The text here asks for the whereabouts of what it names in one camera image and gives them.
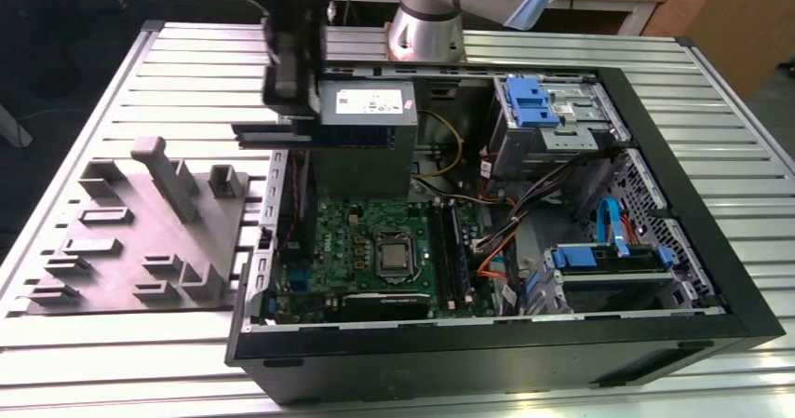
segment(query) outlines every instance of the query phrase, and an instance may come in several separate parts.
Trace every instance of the aluminum table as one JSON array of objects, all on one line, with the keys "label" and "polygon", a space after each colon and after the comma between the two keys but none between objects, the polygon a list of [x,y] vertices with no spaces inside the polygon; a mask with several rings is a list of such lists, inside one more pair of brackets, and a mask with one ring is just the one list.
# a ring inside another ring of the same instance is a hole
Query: aluminum table
[{"label": "aluminum table", "polygon": [[[384,31],[334,28],[335,60],[383,60]],[[795,165],[694,47],[667,38],[466,33],[470,61],[623,68],[663,136],[790,333],[714,357],[643,387],[423,398],[284,410],[224,365],[230,312],[83,317],[24,314],[84,193],[92,157],[126,168],[139,135],[170,140],[194,171],[232,163],[254,177],[239,244],[258,237],[270,152],[239,150],[230,123],[274,120],[260,106],[256,25],[150,22],[0,268],[0,411],[20,416],[507,413],[544,416],[785,416],[795,413]],[[240,273],[247,253],[236,255]]]}]

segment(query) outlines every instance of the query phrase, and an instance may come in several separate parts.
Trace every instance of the chip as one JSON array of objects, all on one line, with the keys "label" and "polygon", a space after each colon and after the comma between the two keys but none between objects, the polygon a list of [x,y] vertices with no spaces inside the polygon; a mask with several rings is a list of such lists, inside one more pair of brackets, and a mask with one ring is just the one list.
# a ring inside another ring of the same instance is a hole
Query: chip
[{"label": "chip", "polygon": [[408,247],[406,244],[386,244],[382,246],[382,268],[406,269],[408,267]]},{"label": "chip", "polygon": [[416,275],[414,241],[402,231],[375,235],[375,274],[388,283],[403,283]]}]

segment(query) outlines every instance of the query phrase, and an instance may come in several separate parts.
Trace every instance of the blue latch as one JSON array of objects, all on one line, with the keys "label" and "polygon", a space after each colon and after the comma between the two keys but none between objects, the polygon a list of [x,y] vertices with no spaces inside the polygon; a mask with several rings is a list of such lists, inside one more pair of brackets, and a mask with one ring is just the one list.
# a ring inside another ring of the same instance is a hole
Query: blue latch
[{"label": "blue latch", "polygon": [[658,255],[659,261],[662,262],[662,267],[666,269],[670,268],[674,265],[674,255],[667,246],[658,247]]},{"label": "blue latch", "polygon": [[550,107],[550,94],[535,78],[508,78],[508,101],[516,112],[516,124],[523,128],[556,128],[560,119]]},{"label": "blue latch", "polygon": [[570,267],[596,267],[596,258],[590,246],[558,248],[567,257]]},{"label": "blue latch", "polygon": [[551,261],[555,264],[555,269],[567,267],[567,257],[560,251],[560,249],[556,249],[551,252]]}]

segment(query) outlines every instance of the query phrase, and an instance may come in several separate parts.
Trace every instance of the open computer tower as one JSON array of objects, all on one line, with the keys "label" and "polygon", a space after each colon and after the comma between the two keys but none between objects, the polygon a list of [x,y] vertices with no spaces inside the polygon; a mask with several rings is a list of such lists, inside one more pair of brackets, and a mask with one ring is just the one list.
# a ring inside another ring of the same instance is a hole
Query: open computer tower
[{"label": "open computer tower", "polygon": [[339,62],[227,364],[279,403],[645,384],[783,334],[623,72]]}]

